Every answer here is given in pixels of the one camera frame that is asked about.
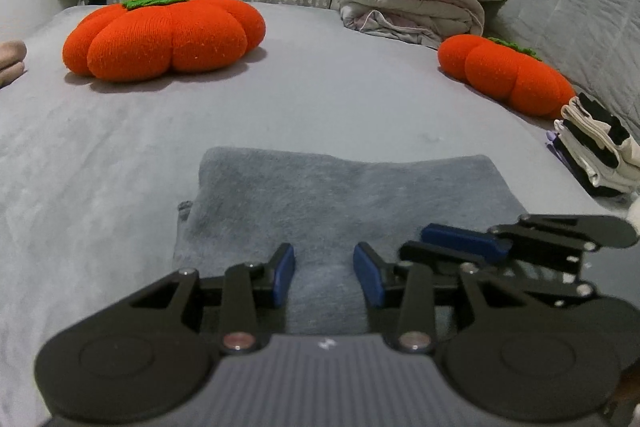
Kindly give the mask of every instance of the blue gripper pad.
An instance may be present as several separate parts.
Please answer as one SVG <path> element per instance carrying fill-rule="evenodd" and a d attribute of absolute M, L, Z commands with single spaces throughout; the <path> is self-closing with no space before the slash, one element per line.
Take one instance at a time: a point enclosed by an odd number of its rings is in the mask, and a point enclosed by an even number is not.
<path fill-rule="evenodd" d="M 491 233 L 456 229 L 455 227 L 436 225 L 434 223 L 422 229 L 420 240 L 423 243 L 430 243 L 438 247 L 479 255 L 484 257 L 489 264 L 504 261 L 513 244 L 509 239 L 495 237 Z"/>
<path fill-rule="evenodd" d="M 385 304 L 385 288 L 380 269 L 360 245 L 353 249 L 353 271 L 367 302 L 375 308 L 382 308 Z"/>
<path fill-rule="evenodd" d="M 293 247 L 289 245 L 273 271 L 273 304 L 276 308 L 280 308 L 286 301 L 295 270 L 296 256 Z"/>

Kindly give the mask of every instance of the mattress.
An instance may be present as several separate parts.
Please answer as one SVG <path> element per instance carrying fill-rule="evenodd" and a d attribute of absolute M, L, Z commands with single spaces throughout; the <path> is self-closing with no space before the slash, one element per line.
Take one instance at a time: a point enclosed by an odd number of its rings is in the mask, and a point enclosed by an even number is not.
<path fill-rule="evenodd" d="M 484 154 L 529 212 L 604 211 L 546 149 L 544 124 L 449 80 L 435 51 L 348 30 L 331 10 L 256 7 L 267 36 L 244 60 L 144 84 L 67 72 L 62 44 L 91 7 L 27 40 L 28 72 L 0 91 L 3 427 L 47 416 L 31 370 L 47 338 L 171 270 L 177 205 L 211 147 Z"/>

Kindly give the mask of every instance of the gray quilted headboard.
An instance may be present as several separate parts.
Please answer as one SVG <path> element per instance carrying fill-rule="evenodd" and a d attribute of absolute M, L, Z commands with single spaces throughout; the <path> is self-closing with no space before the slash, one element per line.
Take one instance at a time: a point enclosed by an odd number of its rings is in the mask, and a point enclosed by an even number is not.
<path fill-rule="evenodd" d="M 640 0 L 487 4 L 488 36 L 530 46 L 640 139 Z"/>

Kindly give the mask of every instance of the folded comforter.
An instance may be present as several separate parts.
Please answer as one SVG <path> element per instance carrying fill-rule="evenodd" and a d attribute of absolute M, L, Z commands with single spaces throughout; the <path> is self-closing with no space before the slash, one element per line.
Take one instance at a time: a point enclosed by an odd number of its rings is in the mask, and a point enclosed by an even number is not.
<path fill-rule="evenodd" d="M 338 7 L 347 28 L 431 48 L 484 29 L 478 0 L 338 0 Z"/>

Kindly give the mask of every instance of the folded blanket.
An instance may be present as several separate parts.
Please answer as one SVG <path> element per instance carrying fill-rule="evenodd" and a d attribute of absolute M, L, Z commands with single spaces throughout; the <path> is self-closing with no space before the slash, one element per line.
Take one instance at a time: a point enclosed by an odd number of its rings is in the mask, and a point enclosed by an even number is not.
<path fill-rule="evenodd" d="M 478 0 L 338 0 L 347 28 L 437 48 L 447 37 L 481 35 Z"/>
<path fill-rule="evenodd" d="M 431 222 L 486 230 L 522 211 L 485 156 L 369 164 L 216 148 L 202 160 L 193 205 L 181 206 L 174 265 L 220 275 L 232 264 L 266 261 L 289 242 L 297 268 L 287 331 L 357 334 L 367 331 L 352 267 L 357 243 L 392 261 Z"/>

